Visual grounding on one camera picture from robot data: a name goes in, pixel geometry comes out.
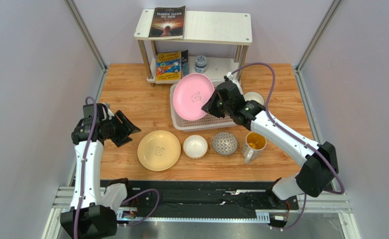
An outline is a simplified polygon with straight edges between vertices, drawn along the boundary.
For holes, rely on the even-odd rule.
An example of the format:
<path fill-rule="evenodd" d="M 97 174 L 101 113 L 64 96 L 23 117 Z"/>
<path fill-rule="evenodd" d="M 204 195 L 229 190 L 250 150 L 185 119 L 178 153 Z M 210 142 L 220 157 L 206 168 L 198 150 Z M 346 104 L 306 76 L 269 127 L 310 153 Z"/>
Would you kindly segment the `white plastic basket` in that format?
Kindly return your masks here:
<path fill-rule="evenodd" d="M 173 105 L 173 95 L 177 84 L 173 84 L 170 88 L 170 107 L 171 107 L 171 118 L 173 121 L 174 128 L 184 131 L 200 131 L 218 128 L 227 128 L 237 126 L 236 123 L 230 117 L 217 118 L 207 114 L 198 120 L 185 120 L 181 118 L 177 113 Z"/>

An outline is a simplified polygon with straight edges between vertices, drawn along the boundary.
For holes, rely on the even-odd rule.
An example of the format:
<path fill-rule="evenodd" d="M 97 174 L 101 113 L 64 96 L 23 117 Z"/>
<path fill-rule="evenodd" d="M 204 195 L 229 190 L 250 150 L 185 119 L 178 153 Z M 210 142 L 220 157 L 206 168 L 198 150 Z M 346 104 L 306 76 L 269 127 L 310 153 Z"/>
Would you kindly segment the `pink plate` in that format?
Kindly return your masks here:
<path fill-rule="evenodd" d="M 191 73 L 183 77 L 173 93 L 174 109 L 182 119 L 194 121 L 207 115 L 202 107 L 214 92 L 212 81 L 203 74 Z"/>

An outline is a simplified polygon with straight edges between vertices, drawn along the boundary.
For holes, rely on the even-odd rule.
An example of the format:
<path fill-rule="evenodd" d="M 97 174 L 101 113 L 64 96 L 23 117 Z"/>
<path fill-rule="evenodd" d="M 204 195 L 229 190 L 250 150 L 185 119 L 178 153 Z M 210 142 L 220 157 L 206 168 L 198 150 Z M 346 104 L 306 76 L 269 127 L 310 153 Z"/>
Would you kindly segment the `yellow plate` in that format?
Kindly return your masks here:
<path fill-rule="evenodd" d="M 151 171 L 171 168 L 177 163 L 180 155 L 181 144 L 169 131 L 153 131 L 144 136 L 138 144 L 138 160 L 143 167 Z"/>

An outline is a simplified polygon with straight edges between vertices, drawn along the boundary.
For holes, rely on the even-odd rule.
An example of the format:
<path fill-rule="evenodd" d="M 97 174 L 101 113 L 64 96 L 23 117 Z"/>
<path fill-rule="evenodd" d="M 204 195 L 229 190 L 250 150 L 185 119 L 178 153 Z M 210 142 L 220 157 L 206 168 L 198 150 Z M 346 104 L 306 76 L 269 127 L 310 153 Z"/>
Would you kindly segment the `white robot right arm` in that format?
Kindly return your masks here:
<path fill-rule="evenodd" d="M 318 197 L 338 177 L 334 145 L 327 141 L 320 144 L 297 133 L 276 119 L 263 104 L 245 100 L 232 81 L 219 84 L 202 110 L 217 118 L 228 116 L 237 125 L 265 137 L 301 167 L 293 176 L 275 181 L 270 190 L 279 200 L 299 194 Z"/>

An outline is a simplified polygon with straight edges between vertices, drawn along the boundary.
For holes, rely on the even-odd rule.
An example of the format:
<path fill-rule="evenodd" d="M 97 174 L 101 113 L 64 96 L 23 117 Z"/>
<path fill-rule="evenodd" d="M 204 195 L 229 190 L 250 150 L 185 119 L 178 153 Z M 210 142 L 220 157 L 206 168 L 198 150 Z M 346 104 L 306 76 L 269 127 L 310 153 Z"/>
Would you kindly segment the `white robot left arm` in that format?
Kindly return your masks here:
<path fill-rule="evenodd" d="M 100 190 L 100 163 L 107 140 L 116 147 L 132 141 L 141 130 L 122 111 L 113 113 L 108 104 L 87 104 L 84 118 L 71 134 L 76 154 L 75 186 L 70 209 L 60 224 L 73 239 L 102 239 L 117 232 L 117 212 L 127 198 L 128 179 L 112 180 Z"/>

